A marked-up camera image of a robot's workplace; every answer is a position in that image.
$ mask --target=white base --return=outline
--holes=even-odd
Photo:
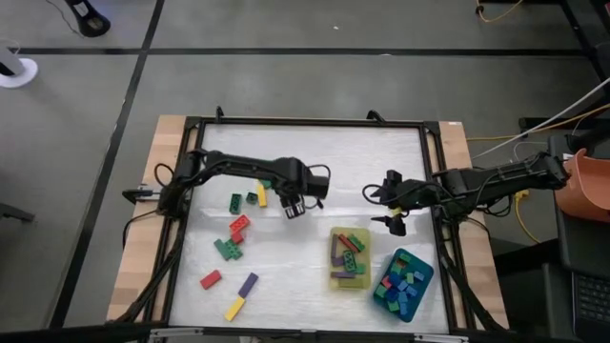
[[[19,75],[5,76],[0,74],[0,87],[8,89],[16,89],[29,84],[38,73],[38,65],[29,58],[19,59],[25,68],[25,71]]]

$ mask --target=black cable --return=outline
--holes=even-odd
[[[129,229],[130,225],[134,222],[137,221],[139,219],[144,218],[147,215],[153,214],[155,213],[156,210],[152,210],[150,212],[146,212],[146,213],[142,213],[140,215],[135,216],[134,218],[128,220],[128,222],[125,224],[125,227],[123,228],[123,249],[125,249],[125,244],[127,243],[127,230]]]

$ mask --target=blue block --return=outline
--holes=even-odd
[[[398,287],[398,285],[400,285],[400,282],[402,282],[402,278],[400,278],[400,275],[395,272],[390,272],[389,280],[392,286],[394,287]]]
[[[409,284],[407,283],[407,281],[402,280],[402,281],[400,282],[400,284],[398,285],[398,290],[402,292],[402,291],[404,291],[404,290],[405,290],[405,289],[406,289],[408,286],[409,286]]]
[[[399,303],[400,315],[407,315],[407,303]]]
[[[406,303],[406,302],[408,302],[408,301],[409,301],[409,298],[407,297],[407,293],[405,293],[405,292],[400,292],[400,293],[398,294],[398,302],[399,302],[399,303],[403,303],[403,302],[404,302],[404,303]]]
[[[407,294],[409,294],[409,296],[417,296],[417,290],[409,286],[407,287]]]
[[[389,289],[388,292],[385,293],[385,298],[388,299],[389,302],[397,301],[398,291],[395,289]]]
[[[423,281],[423,274],[421,272],[415,272],[413,274],[413,277],[417,280],[417,281]]]

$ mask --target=wire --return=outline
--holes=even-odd
[[[142,218],[144,218],[145,216],[150,215],[150,214],[153,214],[153,213],[155,213],[155,212],[156,212],[156,210],[152,210],[152,211],[150,211],[150,212],[142,213],[142,214],[137,215],[137,216],[135,216],[134,218],[132,218],[132,219],[128,220],[128,221],[127,221],[127,223],[125,223],[125,227],[123,228],[123,249],[125,249],[125,245],[127,244],[127,232],[128,232],[128,229],[129,229],[130,225],[131,225],[133,222],[135,222],[135,221],[137,221],[137,220],[139,220],[139,219],[142,219]]]
[[[55,7],[56,10],[59,11],[59,13],[61,14],[61,18],[64,20],[64,23],[66,23],[66,25],[68,25],[68,28],[70,28],[70,31],[72,31],[72,33],[76,34],[77,36],[79,36],[83,39],[85,38],[79,31],[72,28],[72,25],[70,25],[70,22],[68,21],[68,19],[66,19],[66,15],[57,5],[55,5],[51,0],[45,0],[45,2],[48,4],[51,4],[53,7]]]
[[[598,108],[596,108],[594,110],[590,110],[587,113],[576,115],[576,116],[574,116],[574,117],[572,117],[570,119],[564,120],[564,121],[562,121],[560,123],[549,125],[547,127],[544,127],[544,128],[541,128],[541,129],[537,129],[537,130],[532,130],[529,133],[538,133],[538,132],[543,132],[543,131],[551,130],[551,129],[554,129],[556,127],[560,127],[560,126],[562,126],[564,124],[571,123],[571,122],[573,122],[575,120],[579,120],[579,119],[585,118],[585,117],[587,117],[587,116],[589,116],[591,114],[597,113],[598,111],[607,110],[607,109],[610,109],[610,104],[606,104],[606,105],[600,106],[600,107],[598,107]],[[466,141],[468,141],[468,142],[493,141],[493,140],[510,139],[510,138],[514,138],[514,137],[517,137],[517,136],[518,136],[518,134],[495,136],[495,137],[473,137],[473,138],[466,138]]]
[[[487,19],[483,16],[483,6],[480,4],[480,2],[477,0],[477,13],[478,16],[480,17],[480,19],[489,24],[489,23],[493,23],[495,21],[498,21],[500,19],[502,19],[503,17],[507,16],[510,12],[512,12],[513,10],[515,10],[519,5],[521,5],[523,3],[523,0],[518,0],[518,2],[513,5],[510,9],[508,9],[506,12],[504,12],[503,14],[497,16],[496,18],[493,19]]]

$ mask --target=white cable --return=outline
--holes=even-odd
[[[511,139],[509,139],[509,140],[507,140],[507,141],[505,141],[505,142],[502,142],[502,143],[500,143],[500,144],[496,145],[495,147],[493,147],[492,149],[489,149],[489,150],[487,150],[487,151],[484,151],[484,152],[482,152],[482,153],[478,154],[477,156],[473,157],[473,159],[475,159],[475,158],[479,158],[479,157],[481,157],[481,156],[482,156],[482,155],[484,155],[484,154],[488,154],[488,153],[489,153],[489,152],[491,152],[491,151],[495,151],[495,150],[497,150],[497,149],[499,149],[499,148],[501,148],[501,147],[503,147],[503,146],[505,146],[505,145],[507,145],[507,144],[509,144],[509,143],[511,143],[511,142],[514,142],[514,141],[516,141],[516,140],[520,139],[522,136],[529,134],[531,131],[533,131],[533,130],[537,130],[537,129],[540,129],[541,127],[543,127],[543,126],[547,125],[548,123],[552,122],[553,120],[555,120],[555,119],[557,119],[557,118],[559,118],[559,117],[563,116],[563,115],[564,115],[564,114],[566,114],[567,112],[571,111],[571,110],[572,110],[574,107],[576,107],[576,106],[580,105],[580,103],[581,103],[581,102],[583,102],[584,100],[586,100],[586,99],[587,99],[589,96],[591,96],[592,94],[594,94],[596,91],[599,91],[599,90],[600,90],[600,88],[602,88],[603,86],[605,86],[605,85],[606,85],[608,82],[610,82],[610,77],[609,77],[609,78],[607,78],[607,79],[606,79],[605,81],[603,81],[602,83],[600,83],[600,84],[599,84],[597,87],[593,88],[591,91],[589,91],[588,93],[586,93],[586,94],[585,94],[585,95],[584,95],[584,96],[583,96],[581,99],[579,99],[577,102],[575,102],[574,104],[572,104],[572,105],[570,105],[569,107],[567,107],[565,110],[563,110],[563,111],[561,111],[561,112],[559,112],[559,113],[555,114],[553,117],[551,117],[551,118],[549,118],[548,120],[544,121],[543,123],[541,123],[541,124],[539,124],[539,125],[535,126],[534,128],[532,128],[532,129],[530,129],[530,130],[528,130],[528,131],[526,131],[526,132],[523,132],[523,133],[521,133],[521,134],[518,134],[518,135],[516,135],[515,137],[513,137],[513,138],[511,138]]]

